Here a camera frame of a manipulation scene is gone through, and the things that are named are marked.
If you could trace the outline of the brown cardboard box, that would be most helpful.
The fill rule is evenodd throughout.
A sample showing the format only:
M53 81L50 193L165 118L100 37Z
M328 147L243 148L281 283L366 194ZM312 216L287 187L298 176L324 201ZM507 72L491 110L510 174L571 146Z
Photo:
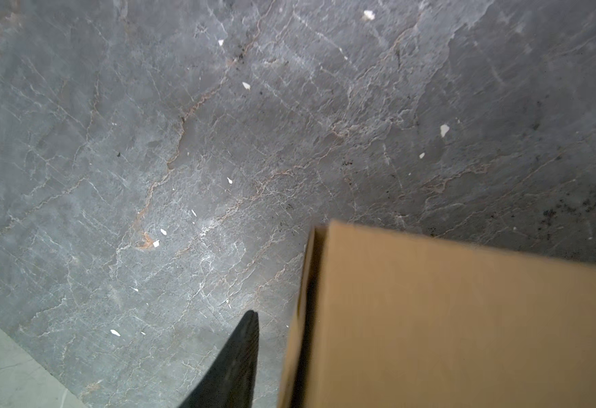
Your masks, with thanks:
M281 407L596 407L596 266L334 221Z

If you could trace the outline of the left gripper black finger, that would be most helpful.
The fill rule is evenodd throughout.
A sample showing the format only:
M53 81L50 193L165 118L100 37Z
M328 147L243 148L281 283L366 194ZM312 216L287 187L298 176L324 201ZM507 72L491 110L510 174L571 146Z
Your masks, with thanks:
M180 408L250 408L254 399L259 333L259 316L249 310Z

